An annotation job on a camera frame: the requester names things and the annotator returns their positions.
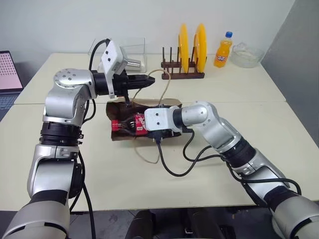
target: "floor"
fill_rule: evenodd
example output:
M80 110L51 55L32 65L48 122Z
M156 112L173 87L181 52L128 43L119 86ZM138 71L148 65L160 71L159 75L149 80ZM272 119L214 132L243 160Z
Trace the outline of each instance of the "floor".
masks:
M237 239L279 239L271 226L267 209L255 208L237 211L235 208L207 208L219 225L234 227ZM184 228L180 223L179 209L153 209L157 220L155 239L182 238ZM124 239L134 215L138 211L100 211L94 213L97 239ZM15 212L0 211L0 237L5 232ZM91 239L88 214L71 215L70 238Z

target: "orange soda bottle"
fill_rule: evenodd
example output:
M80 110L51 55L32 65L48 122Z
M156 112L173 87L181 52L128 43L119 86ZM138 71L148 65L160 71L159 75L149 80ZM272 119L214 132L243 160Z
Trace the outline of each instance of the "orange soda bottle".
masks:
M231 37L233 33L231 31L226 32L225 38L220 41L220 47L218 48L215 56L214 66L224 67L229 55L229 48L233 44Z

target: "laptop keyboard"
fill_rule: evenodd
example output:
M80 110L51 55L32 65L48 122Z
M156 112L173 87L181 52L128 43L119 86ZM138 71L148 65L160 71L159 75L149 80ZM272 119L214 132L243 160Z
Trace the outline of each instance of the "laptop keyboard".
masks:
M9 110L18 96L0 97L0 110Z

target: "bottle cap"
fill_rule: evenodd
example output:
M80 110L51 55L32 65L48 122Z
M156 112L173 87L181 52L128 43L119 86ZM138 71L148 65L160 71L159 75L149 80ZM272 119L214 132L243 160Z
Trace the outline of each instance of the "bottle cap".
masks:
M231 31L228 31L228 32L226 32L226 37L227 38L231 38L232 37L232 35L233 35L233 33L231 32Z

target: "white table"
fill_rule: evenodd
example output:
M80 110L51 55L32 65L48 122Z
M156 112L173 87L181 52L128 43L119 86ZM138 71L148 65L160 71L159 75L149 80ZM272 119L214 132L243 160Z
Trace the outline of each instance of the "white table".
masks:
M88 69L89 58L87 54L51 54L16 99L15 104L44 104L45 97L52 88L55 73L64 68ZM99 59L100 56L95 58L95 66L98 65ZM228 61L224 68L216 68L213 67L212 59L212 55L207 57L204 79L172 80L165 97L179 99L182 103L203 99L210 102L285 101L285 97L261 65L244 69ZM161 55L148 55L148 70L160 68L160 62ZM152 75L156 82L142 89L140 98L160 97L167 83L160 75L161 72ZM131 90L130 96L135 92L136 90ZM108 100L108 96L100 96L96 102L106 103Z
M319 180L319 149L287 103L215 106L254 147L300 184L304 196L319 199L319 190L314 187ZM14 105L0 123L0 210L16 211L29 201L26 181L40 136L42 111L41 104ZM253 204L220 159L198 163L187 176L175 178L160 162L149 164L137 157L131 141L111 142L105 104L97 104L96 116L83 125L82 131L84 143L80 149L94 210ZM164 158L174 172L189 167L181 153L188 137L184 134L163 141ZM158 151L151 140L137 143L144 157L156 159ZM204 146L205 141L197 133L187 154L195 157ZM87 211L83 194L75 210Z

